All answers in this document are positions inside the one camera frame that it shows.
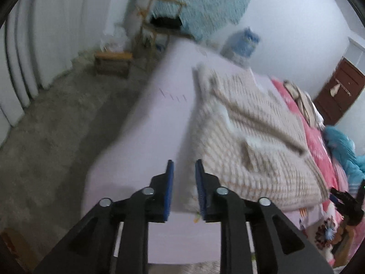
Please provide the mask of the beige white checked knit coat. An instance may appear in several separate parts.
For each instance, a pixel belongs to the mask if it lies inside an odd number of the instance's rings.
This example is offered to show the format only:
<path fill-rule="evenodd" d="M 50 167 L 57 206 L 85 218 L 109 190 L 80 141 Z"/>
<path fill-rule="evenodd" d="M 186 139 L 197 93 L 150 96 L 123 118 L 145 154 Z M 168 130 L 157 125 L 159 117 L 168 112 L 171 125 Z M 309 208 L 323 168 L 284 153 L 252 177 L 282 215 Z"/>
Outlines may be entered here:
<path fill-rule="evenodd" d="M 190 160 L 243 199 L 268 197 L 283 211 L 324 203 L 329 192 L 310 154 L 301 118 L 246 69 L 197 70 L 199 102 L 190 128 Z"/>

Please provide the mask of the beige white clothes pile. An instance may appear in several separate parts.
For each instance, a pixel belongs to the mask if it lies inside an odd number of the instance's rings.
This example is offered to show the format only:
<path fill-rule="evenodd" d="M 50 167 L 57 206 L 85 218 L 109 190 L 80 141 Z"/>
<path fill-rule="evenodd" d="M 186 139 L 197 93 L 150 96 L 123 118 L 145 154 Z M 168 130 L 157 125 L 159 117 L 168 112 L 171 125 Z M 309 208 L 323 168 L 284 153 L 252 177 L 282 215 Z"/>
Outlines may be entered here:
<path fill-rule="evenodd" d="M 285 80 L 283 85 L 297 104 L 297 107 L 299 108 L 308 125 L 310 127 L 315 127 L 322 130 L 325 127 L 324 118 L 315 107 L 309 94 L 288 80 Z"/>

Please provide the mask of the teal blue blanket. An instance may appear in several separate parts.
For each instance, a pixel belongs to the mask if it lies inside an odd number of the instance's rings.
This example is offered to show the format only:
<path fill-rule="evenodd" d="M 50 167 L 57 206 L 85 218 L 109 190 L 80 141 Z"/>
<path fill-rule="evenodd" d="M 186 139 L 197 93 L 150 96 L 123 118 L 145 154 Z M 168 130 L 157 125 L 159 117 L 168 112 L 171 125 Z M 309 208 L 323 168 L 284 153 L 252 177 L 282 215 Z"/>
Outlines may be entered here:
<path fill-rule="evenodd" d="M 322 136 L 332 156 L 345 171 L 349 193 L 355 196 L 364 180 L 364 155 L 357 156 L 355 143 L 334 126 L 326 126 Z"/>

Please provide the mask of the light pink bed sheet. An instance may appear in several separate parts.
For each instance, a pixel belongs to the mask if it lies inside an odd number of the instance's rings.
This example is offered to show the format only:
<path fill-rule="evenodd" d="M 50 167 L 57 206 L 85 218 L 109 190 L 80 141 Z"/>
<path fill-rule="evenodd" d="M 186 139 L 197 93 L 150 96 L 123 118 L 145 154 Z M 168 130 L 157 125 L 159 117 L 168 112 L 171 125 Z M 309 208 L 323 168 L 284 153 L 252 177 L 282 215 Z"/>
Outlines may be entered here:
<path fill-rule="evenodd" d="M 100 199 L 127 199 L 151 177 L 175 164 L 173 200 L 166 223 L 149 227 L 149 262 L 193 264 L 220 258 L 220 225 L 206 224 L 184 210 L 189 161 L 189 126 L 198 102 L 195 68 L 205 64 L 221 74 L 242 69 L 189 40 L 177 40 L 151 74 L 151 79 L 121 127 L 115 141 L 96 159 L 87 175 L 82 212 Z"/>

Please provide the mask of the dark red wooden door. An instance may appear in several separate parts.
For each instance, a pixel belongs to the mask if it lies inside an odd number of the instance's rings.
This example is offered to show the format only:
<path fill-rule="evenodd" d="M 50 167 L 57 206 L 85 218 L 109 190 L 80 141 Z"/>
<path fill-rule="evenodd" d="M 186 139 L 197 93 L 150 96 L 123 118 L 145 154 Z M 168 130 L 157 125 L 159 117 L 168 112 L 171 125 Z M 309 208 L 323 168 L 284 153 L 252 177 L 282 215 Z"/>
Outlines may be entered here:
<path fill-rule="evenodd" d="M 322 87 L 313 103 L 324 120 L 334 126 L 349 110 L 364 88 L 364 74 L 342 58 L 329 81 Z"/>

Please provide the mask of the small wooden stool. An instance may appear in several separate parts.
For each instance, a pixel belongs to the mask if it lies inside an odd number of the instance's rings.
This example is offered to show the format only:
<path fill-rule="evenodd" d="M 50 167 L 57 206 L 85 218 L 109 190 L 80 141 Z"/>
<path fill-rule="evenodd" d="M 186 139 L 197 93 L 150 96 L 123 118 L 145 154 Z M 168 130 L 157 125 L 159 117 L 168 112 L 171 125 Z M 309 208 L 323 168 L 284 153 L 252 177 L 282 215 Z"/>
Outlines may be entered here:
<path fill-rule="evenodd" d="M 97 74 L 119 76 L 127 79 L 132 66 L 131 52 L 98 51 L 94 54 L 94 67 Z"/>

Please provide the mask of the blue water jug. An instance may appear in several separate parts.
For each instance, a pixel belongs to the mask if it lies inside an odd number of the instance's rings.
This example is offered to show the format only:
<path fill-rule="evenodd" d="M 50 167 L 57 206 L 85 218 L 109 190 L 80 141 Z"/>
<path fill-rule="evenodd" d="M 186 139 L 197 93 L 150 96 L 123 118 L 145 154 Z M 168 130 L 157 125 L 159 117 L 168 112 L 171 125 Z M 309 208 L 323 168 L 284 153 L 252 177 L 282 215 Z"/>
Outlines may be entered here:
<path fill-rule="evenodd" d="M 240 67 L 248 67 L 261 38 L 250 27 L 234 33 L 224 44 L 221 55 Z"/>

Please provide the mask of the white plastic bag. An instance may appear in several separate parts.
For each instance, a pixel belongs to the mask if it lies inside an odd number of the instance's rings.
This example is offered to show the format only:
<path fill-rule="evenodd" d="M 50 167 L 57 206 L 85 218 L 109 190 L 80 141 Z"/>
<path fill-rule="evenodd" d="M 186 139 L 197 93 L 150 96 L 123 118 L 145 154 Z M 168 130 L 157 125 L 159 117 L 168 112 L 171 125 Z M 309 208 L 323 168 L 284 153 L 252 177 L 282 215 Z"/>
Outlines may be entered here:
<path fill-rule="evenodd" d="M 127 49 L 129 43 L 125 35 L 115 37 L 114 35 L 103 35 L 100 40 L 100 50 L 109 52 L 123 52 Z"/>

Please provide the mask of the black garment on chair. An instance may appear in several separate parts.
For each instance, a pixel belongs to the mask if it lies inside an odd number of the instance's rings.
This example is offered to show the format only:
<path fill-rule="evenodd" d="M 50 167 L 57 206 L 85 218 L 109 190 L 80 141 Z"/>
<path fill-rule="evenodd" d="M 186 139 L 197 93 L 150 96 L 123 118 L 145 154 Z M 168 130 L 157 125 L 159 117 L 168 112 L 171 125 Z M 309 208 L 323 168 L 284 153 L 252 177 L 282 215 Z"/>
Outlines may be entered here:
<path fill-rule="evenodd" d="M 151 25 L 156 28 L 169 29 L 169 30 L 180 30 L 183 23 L 179 16 L 177 17 L 152 17 L 150 19 Z"/>

